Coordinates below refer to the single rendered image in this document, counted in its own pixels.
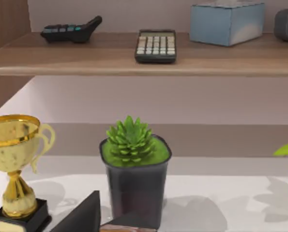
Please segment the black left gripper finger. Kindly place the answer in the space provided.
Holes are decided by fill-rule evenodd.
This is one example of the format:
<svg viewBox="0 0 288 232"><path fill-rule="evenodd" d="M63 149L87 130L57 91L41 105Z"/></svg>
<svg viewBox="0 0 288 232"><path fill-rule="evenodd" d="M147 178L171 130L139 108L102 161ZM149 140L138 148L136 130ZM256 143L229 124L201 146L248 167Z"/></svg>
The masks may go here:
<svg viewBox="0 0 288 232"><path fill-rule="evenodd" d="M100 223L100 191L95 190L50 232L99 232Z"/></svg>

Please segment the wooden framed blackboard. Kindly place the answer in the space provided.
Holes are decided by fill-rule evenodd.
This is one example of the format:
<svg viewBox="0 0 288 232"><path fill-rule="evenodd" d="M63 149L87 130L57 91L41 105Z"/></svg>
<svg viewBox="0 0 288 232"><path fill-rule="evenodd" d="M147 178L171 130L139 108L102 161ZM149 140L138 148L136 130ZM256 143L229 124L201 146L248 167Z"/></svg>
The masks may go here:
<svg viewBox="0 0 288 232"><path fill-rule="evenodd" d="M99 232L158 232L135 213L128 213L103 224Z"/></svg>

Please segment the green succulent in black pot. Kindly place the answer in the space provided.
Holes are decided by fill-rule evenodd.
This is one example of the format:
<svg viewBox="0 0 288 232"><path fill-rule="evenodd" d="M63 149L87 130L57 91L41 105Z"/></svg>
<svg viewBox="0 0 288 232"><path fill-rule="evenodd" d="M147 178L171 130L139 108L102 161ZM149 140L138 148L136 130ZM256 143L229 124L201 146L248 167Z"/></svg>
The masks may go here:
<svg viewBox="0 0 288 232"><path fill-rule="evenodd" d="M159 229L168 162L172 151L140 118L127 116L106 131L99 144L106 167L113 218L128 213Z"/></svg>

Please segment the gold trophy on black base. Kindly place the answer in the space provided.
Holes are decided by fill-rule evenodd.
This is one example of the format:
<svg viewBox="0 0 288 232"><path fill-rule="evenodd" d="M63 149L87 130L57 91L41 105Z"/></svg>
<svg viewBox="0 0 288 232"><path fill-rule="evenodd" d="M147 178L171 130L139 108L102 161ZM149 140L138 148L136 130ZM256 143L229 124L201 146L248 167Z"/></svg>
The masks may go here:
<svg viewBox="0 0 288 232"><path fill-rule="evenodd" d="M53 128L34 116L0 116L0 171L9 177L2 195L0 232L43 232L51 222L47 201L35 196L21 171L30 165L36 172L39 158L55 140Z"/></svg>

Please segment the wooden open shelf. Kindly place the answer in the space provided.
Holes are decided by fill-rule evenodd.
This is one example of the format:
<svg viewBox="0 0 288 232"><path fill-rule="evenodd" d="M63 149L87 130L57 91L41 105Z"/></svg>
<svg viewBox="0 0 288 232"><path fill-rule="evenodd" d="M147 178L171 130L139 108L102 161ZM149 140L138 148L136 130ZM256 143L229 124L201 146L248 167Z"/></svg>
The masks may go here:
<svg viewBox="0 0 288 232"><path fill-rule="evenodd" d="M288 124L288 43L272 34L234 47L189 41L201 0L28 0L26 35L0 47L0 115L48 122ZM87 43L48 43L48 25L102 23ZM172 65L135 62L140 28L177 30Z"/></svg>

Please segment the black calculator with white keys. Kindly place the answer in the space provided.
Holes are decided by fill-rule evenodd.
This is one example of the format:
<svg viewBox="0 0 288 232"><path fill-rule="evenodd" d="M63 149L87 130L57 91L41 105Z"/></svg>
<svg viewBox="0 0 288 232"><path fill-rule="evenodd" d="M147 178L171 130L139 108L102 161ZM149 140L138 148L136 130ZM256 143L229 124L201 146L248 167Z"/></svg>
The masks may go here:
<svg viewBox="0 0 288 232"><path fill-rule="evenodd" d="M135 60L141 64L172 64L176 62L176 31L172 29L141 29L138 33Z"/></svg>

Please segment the light blue tissue box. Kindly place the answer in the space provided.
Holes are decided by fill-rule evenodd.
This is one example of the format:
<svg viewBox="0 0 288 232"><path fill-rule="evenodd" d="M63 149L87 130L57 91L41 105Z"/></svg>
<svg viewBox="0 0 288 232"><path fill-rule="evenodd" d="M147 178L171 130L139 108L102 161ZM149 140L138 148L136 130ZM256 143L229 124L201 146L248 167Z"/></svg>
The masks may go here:
<svg viewBox="0 0 288 232"><path fill-rule="evenodd" d="M194 4L189 38L193 42L233 46L260 37L265 3L253 0L213 0Z"/></svg>

